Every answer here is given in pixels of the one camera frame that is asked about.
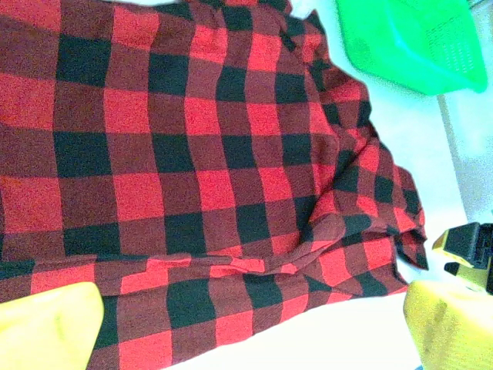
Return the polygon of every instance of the flannel shirt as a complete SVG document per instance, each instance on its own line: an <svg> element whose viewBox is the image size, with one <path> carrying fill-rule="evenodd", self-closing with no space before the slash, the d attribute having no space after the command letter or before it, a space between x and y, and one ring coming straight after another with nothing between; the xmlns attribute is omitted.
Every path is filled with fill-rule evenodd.
<svg viewBox="0 0 493 370"><path fill-rule="evenodd" d="M95 282L158 369L426 268L411 176L285 0L0 2L0 302Z"/></svg>

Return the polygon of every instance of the white surface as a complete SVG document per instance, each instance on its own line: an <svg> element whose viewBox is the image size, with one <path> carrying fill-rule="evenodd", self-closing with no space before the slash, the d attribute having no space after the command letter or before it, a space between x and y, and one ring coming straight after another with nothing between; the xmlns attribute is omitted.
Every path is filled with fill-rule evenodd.
<svg viewBox="0 0 493 370"><path fill-rule="evenodd" d="M372 122L396 163L412 173L417 185L426 215L429 250L445 229L467 222L437 99L356 71L344 54L334 0L293 0L293 5L299 17L317 8L334 64L367 84ZM443 264L444 260L431 257L431 272L421 277L445 278ZM399 270L409 281L420 276L401 262ZM172 369L414 370L420 361L402 314L403 301L404 295L398 294L315 308L246 341L217 348Z"/></svg>
<svg viewBox="0 0 493 370"><path fill-rule="evenodd" d="M470 222L493 222L493 1L473 12L488 70L488 89L463 90L444 97L445 127L459 188Z"/></svg>
<svg viewBox="0 0 493 370"><path fill-rule="evenodd" d="M403 303L399 294L315 308L170 369L415 370Z"/></svg>

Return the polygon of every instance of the yellow plastic piece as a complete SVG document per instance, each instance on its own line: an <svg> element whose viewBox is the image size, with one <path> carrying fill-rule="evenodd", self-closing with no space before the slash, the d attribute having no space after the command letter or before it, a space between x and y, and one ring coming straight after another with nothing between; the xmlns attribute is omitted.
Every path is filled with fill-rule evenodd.
<svg viewBox="0 0 493 370"><path fill-rule="evenodd" d="M93 283L78 283L0 304L0 368L83 370L101 328Z"/></svg>
<svg viewBox="0 0 493 370"><path fill-rule="evenodd" d="M472 289L473 291L486 292L490 268L491 258L488 262L488 268L486 268L486 270L459 266L456 276L460 278L462 284L464 284L469 289Z"/></svg>
<svg viewBox="0 0 493 370"><path fill-rule="evenodd" d="M493 296L415 281L404 316L426 370L493 370Z"/></svg>
<svg viewBox="0 0 493 370"><path fill-rule="evenodd" d="M448 237L448 230L445 231L438 239L437 241L435 241L433 243L433 247L432 247L432 250L434 252L437 252L445 257L448 257L450 258L451 260L455 261L455 262L458 262L459 264L461 264L462 266L465 266L465 267L470 267L470 268L473 268L473 265L470 264L469 262L467 262L464 258L462 257L459 257L459 256L456 256L455 254L452 254L452 253L448 253L446 250L445 250L445 245L447 243L447 237Z"/></svg>

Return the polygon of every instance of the plaid shirt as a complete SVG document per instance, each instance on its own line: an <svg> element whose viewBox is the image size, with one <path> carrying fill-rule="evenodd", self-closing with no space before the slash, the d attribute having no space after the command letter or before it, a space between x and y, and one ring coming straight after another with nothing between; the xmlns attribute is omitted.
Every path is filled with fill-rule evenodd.
<svg viewBox="0 0 493 370"><path fill-rule="evenodd" d="M94 281L89 368L158 369L405 290L411 176L317 15L289 11L0 2L0 302Z"/></svg>

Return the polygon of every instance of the white table surface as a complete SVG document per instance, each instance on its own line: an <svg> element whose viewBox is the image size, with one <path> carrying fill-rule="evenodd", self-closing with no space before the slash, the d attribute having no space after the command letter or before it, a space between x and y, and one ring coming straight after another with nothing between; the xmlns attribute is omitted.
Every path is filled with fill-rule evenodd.
<svg viewBox="0 0 493 370"><path fill-rule="evenodd" d="M142 5L166 2L124 1ZM332 61L367 84L373 106L371 120L395 162L412 173L417 185L426 215L429 250L444 230L467 222L437 99L355 70L344 54L334 0L292 3L300 17L317 9ZM431 258L429 273L419 274L401 262L399 270L409 281L444 279L444 262ZM404 294L397 294L315 308L246 341L209 351L172 369L414 370L420 360L404 321L403 302Z"/></svg>

